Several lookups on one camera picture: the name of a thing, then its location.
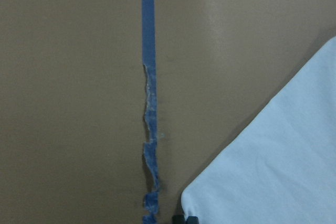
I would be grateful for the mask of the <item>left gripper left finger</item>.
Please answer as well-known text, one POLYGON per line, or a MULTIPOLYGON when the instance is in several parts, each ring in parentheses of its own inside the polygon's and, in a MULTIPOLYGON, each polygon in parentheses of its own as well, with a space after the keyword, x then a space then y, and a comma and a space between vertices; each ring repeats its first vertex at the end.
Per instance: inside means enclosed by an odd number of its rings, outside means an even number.
POLYGON ((172 217, 172 224, 185 224, 185 218, 183 215, 174 215, 172 217))

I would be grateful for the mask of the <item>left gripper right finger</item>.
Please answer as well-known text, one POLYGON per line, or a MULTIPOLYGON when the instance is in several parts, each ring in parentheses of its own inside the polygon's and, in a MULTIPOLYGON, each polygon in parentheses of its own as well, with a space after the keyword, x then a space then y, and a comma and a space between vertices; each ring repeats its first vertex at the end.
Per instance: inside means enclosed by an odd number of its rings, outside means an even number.
POLYGON ((199 224, 198 217, 196 216, 189 216, 186 220, 186 224, 199 224))

